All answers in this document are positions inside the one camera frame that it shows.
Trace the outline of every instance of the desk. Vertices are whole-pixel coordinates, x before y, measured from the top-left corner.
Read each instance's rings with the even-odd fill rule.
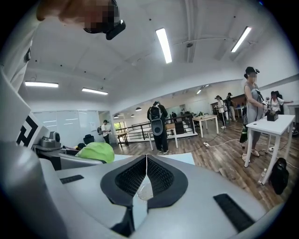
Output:
[[[288,103],[288,104],[286,104],[286,106],[289,107],[290,114],[291,114],[291,108],[294,109],[294,112],[295,112],[295,125],[296,125],[296,124],[297,124],[296,108],[299,108],[299,100],[296,100],[296,101],[294,101],[293,103]]]
[[[218,129],[218,122],[217,122],[217,115],[206,115],[206,116],[198,116],[198,117],[194,117],[193,118],[193,121],[199,121],[199,125],[200,125],[200,134],[201,134],[201,137],[203,138],[204,135],[202,133],[202,125],[201,125],[201,122],[202,121],[207,121],[207,120],[212,120],[212,119],[215,119],[215,122],[216,122],[216,132],[217,134],[219,134],[219,129]]]
[[[125,141],[125,145],[129,145],[129,143],[128,143],[128,139],[127,139],[127,132],[122,132],[122,133],[116,133],[115,135],[117,136],[117,138],[118,138],[118,142],[120,143],[120,145],[121,145],[121,137],[123,137],[123,139],[124,139],[124,141]]]
[[[239,106],[239,107],[236,107],[236,108],[235,108],[235,110],[237,110],[238,118],[240,117],[240,116],[239,116],[239,110],[241,110],[241,117],[242,117],[242,112],[243,112],[244,107],[245,107],[245,106],[243,105],[243,106]]]
[[[294,115],[281,114],[278,116],[278,119],[274,122],[267,121],[267,117],[264,117],[261,120],[252,122],[247,125],[247,127],[248,127],[248,150],[247,150],[247,157],[246,157],[246,161],[245,161],[245,165],[244,165],[245,167],[248,167],[248,163],[249,163],[249,159],[250,159],[250,155],[251,155],[253,131],[258,131],[258,132],[268,135],[268,145],[267,145],[266,153],[269,150],[270,136],[273,135],[276,137],[273,155],[272,155],[270,164],[268,166],[266,175],[262,181],[262,184],[265,184],[267,182],[267,180],[272,172],[272,168],[276,162],[276,157],[278,154],[279,143],[280,143],[280,136],[287,129],[289,129],[289,139],[288,139],[288,143],[287,143],[286,151],[285,151],[285,160],[287,160],[287,156],[290,152],[290,146],[291,146],[291,141],[292,141],[292,123],[293,123],[294,118],[295,118]]]
[[[177,138],[177,131],[176,131],[176,125],[174,123],[172,124],[167,124],[166,125],[166,130],[169,130],[169,129],[173,129],[174,131],[174,140],[176,142],[176,148],[178,148],[178,138]],[[153,144],[151,143],[151,137],[150,137],[150,134],[152,134],[152,130],[150,129],[149,131],[147,131],[148,133],[148,138],[149,138],[149,144],[150,144],[150,148],[151,150],[154,150],[153,148]]]

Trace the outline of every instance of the chair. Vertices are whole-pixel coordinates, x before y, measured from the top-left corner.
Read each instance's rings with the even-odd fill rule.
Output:
[[[87,145],[91,142],[94,142],[94,137],[91,134],[85,135],[85,138],[83,139],[84,143]]]

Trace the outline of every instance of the fluorescent light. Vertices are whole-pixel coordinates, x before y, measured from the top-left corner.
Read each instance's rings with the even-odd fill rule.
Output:
[[[246,27],[245,30],[243,31],[241,37],[239,38],[239,40],[237,41],[236,45],[233,47],[233,49],[231,50],[232,52],[235,52],[239,46],[242,44],[242,42],[245,40],[245,38],[247,37],[247,35],[249,34],[249,32],[251,31],[251,28]]]
[[[58,87],[58,83],[47,83],[47,82],[36,82],[36,81],[25,81],[26,86],[42,86],[42,87]]]
[[[56,122],[56,120],[44,121],[43,123]]]
[[[83,88],[82,91],[85,92],[90,92],[90,93],[96,93],[96,94],[100,94],[100,95],[107,95],[107,92],[102,92],[102,91],[96,91],[96,90],[91,90],[91,89],[87,89],[87,88]]]
[[[156,30],[156,34],[157,34],[159,42],[161,44],[166,63],[172,62],[171,52],[170,52],[169,43],[168,43],[165,29],[162,28],[162,29]]]

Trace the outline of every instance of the shoe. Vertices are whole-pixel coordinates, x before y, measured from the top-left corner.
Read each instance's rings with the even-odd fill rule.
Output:
[[[251,154],[254,155],[255,157],[259,157],[260,156],[260,154],[255,149],[251,150]]]
[[[242,154],[242,159],[244,162],[246,161],[246,157],[247,157],[247,154]]]

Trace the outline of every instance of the black logo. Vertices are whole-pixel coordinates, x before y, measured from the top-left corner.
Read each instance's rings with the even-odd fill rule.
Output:
[[[34,135],[34,133],[36,132],[38,125],[29,117],[27,116],[26,118],[26,122],[30,125],[31,130],[28,134],[28,137],[25,137],[25,132],[28,130],[26,129],[24,126],[22,126],[21,128],[21,132],[20,135],[17,139],[17,144],[20,144],[20,142],[22,141],[24,143],[24,146],[28,147],[30,141],[32,140],[32,137]]]

